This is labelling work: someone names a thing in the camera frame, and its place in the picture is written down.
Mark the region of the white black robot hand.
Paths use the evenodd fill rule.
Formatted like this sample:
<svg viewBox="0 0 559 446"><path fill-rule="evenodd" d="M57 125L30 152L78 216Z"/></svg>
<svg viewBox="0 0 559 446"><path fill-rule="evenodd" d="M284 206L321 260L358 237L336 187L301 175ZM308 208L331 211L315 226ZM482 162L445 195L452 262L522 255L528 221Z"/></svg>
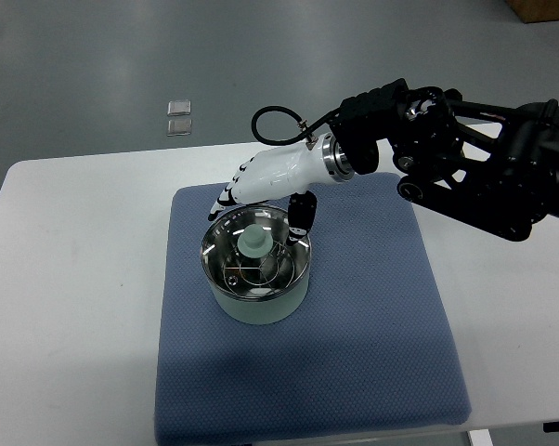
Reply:
<svg viewBox="0 0 559 446"><path fill-rule="evenodd" d="M311 231L317 198L309 190L314 184L346 182L354 169L331 133L313 143L295 144L258 152L241 164L232 180L214 202L208 219L215 220L226 208L289 199L289 232L292 246Z"/></svg>

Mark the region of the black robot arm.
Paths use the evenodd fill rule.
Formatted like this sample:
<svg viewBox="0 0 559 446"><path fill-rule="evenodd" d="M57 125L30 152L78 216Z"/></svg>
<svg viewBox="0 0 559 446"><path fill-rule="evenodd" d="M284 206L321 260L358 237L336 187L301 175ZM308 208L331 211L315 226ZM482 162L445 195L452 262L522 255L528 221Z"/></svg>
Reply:
<svg viewBox="0 0 559 446"><path fill-rule="evenodd" d="M329 126L353 170L377 170L385 139L404 176L398 194L512 242L559 218L559 103L517 108L463 100L403 79L345 99Z"/></svg>

